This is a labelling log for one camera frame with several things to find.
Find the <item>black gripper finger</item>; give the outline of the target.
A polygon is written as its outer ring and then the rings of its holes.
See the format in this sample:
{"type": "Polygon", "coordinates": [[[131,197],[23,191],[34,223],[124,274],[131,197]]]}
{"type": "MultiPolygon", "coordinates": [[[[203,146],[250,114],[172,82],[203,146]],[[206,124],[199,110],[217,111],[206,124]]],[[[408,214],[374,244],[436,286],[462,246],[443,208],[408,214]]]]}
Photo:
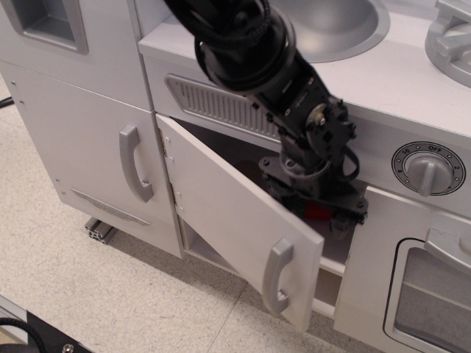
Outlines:
{"type": "Polygon", "coordinates": [[[331,219],[331,231],[333,238],[336,240],[343,240],[353,225],[353,221],[349,218],[333,217],[331,219]]]}

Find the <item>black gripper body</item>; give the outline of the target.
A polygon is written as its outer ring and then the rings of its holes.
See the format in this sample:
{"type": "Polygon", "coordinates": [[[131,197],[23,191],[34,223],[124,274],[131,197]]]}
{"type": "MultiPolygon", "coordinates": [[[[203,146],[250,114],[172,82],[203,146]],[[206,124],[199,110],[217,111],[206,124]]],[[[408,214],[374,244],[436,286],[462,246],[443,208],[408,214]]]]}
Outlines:
{"type": "Polygon", "coordinates": [[[283,205],[293,207],[305,200],[331,211],[333,225],[363,224],[369,204],[358,187],[359,161],[355,157],[352,162],[355,168],[348,175],[330,162],[308,171],[286,155],[264,157],[259,168],[270,195],[283,205]]]}

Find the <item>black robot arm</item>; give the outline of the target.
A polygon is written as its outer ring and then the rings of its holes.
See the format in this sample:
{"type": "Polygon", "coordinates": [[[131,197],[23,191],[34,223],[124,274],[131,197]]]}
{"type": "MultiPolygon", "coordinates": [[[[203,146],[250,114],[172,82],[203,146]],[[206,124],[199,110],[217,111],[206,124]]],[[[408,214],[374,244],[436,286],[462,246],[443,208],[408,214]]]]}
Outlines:
{"type": "Polygon", "coordinates": [[[290,20],[267,1],[169,1],[168,8],[194,36],[200,68],[210,81],[248,98],[280,136],[278,158],[259,166],[269,192],[282,204],[312,201],[331,213],[342,239],[365,221],[368,204],[354,186],[359,163],[349,148],[355,124],[297,50],[290,20]]]}

